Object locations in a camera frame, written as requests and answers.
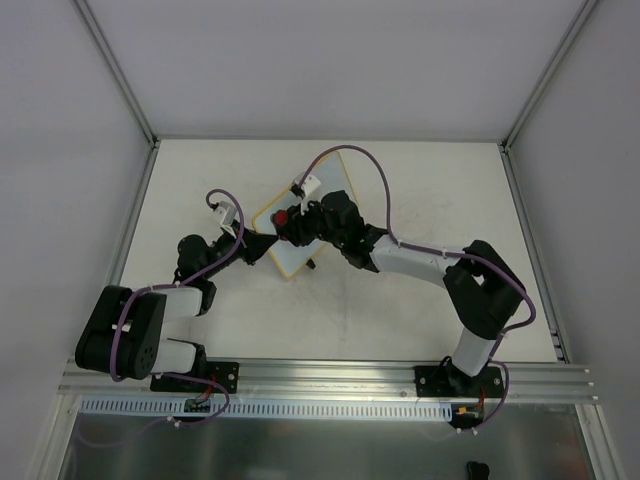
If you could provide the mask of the red whiteboard eraser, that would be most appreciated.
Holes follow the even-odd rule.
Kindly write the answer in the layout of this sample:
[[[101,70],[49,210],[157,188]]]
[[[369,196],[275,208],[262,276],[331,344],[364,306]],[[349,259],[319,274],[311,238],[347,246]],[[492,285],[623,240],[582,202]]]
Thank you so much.
[[[284,227],[289,220],[289,214],[286,210],[278,210],[271,216],[271,221],[276,228]]]

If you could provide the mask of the yellow framed whiteboard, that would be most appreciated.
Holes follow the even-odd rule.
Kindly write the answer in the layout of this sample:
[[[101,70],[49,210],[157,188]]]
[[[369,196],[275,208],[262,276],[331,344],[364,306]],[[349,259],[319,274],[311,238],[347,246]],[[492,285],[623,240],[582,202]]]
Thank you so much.
[[[317,199],[333,191],[344,190],[349,198],[357,203],[352,184],[339,153],[334,152],[325,155],[310,173],[319,182]],[[253,230],[260,234],[275,234],[276,227],[271,217],[278,210],[285,210],[293,205],[298,206],[301,199],[295,196],[289,187],[286,187],[274,199],[259,210],[252,219]],[[280,274],[287,280],[293,278],[312,257],[321,251],[326,244],[320,240],[314,240],[308,246],[296,247],[285,240],[278,240],[269,249],[269,255],[274,261]]]

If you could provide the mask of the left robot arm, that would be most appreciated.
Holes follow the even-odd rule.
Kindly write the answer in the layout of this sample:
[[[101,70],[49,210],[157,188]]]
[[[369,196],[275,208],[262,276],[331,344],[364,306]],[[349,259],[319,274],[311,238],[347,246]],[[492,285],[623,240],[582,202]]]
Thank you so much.
[[[228,232],[212,243],[195,234],[184,237],[172,283],[103,289],[76,345],[76,365],[116,381],[173,373],[185,389],[203,387],[209,367],[199,360],[200,347],[163,338],[163,326],[208,313],[217,293],[211,277],[238,260],[255,264],[277,240],[251,229],[240,240]]]

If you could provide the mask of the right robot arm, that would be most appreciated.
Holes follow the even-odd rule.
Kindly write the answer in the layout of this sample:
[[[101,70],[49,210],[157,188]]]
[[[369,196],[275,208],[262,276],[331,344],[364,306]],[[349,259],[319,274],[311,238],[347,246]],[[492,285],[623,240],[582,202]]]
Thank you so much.
[[[463,329],[453,355],[443,360],[429,382],[459,397],[480,390],[504,327],[527,298],[524,285],[491,245],[476,240],[460,252],[447,253],[401,242],[391,231],[365,222],[344,191],[312,201],[306,211],[297,205],[278,208],[271,223],[281,239],[296,247],[320,240],[357,269],[406,275],[443,287]]]

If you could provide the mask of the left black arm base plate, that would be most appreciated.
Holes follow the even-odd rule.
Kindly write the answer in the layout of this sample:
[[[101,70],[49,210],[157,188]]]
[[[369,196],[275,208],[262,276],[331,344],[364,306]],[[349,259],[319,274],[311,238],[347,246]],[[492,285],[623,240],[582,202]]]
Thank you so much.
[[[206,360],[188,373],[164,373],[151,379],[150,390],[158,393],[200,394],[208,388],[213,393],[237,392],[240,364],[231,361]]]

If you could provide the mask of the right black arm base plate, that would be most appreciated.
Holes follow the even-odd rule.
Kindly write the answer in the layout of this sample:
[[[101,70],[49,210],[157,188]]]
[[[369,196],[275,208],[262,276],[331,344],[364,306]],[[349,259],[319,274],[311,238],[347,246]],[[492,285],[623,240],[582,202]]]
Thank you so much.
[[[450,362],[413,367],[416,395],[419,398],[486,398],[497,399],[505,392],[499,367],[485,366],[478,375],[469,376]]]

